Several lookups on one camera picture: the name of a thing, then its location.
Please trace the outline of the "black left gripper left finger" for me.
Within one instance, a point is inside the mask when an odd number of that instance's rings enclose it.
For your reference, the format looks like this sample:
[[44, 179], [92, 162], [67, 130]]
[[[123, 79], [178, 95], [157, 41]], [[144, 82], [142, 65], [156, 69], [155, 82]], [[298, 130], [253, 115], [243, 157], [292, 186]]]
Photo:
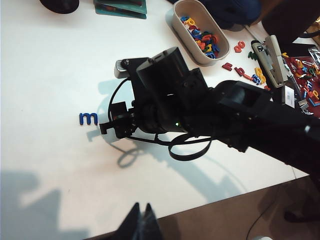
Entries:
[[113, 235], [114, 240], [143, 240], [144, 219], [136, 202]]

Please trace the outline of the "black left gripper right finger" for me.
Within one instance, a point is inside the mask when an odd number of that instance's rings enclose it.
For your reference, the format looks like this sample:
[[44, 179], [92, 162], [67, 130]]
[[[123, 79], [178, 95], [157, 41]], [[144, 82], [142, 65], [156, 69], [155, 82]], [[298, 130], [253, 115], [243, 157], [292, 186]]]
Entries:
[[144, 239], [163, 240], [163, 235], [150, 203], [146, 205], [144, 211]]

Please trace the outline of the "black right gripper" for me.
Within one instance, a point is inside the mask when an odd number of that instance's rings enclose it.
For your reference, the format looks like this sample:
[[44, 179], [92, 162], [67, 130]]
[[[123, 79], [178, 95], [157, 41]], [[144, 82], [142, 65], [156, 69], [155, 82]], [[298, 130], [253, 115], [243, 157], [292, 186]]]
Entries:
[[114, 129], [118, 139], [130, 137], [137, 128], [149, 134], [162, 134], [163, 128], [157, 122], [157, 108], [153, 96], [146, 89], [137, 74], [137, 68], [147, 60], [131, 58], [117, 60], [114, 68], [116, 78], [125, 78], [131, 82], [134, 100], [132, 108], [127, 109], [125, 101], [111, 104], [112, 122], [100, 123], [102, 135], [107, 135], [109, 129]]

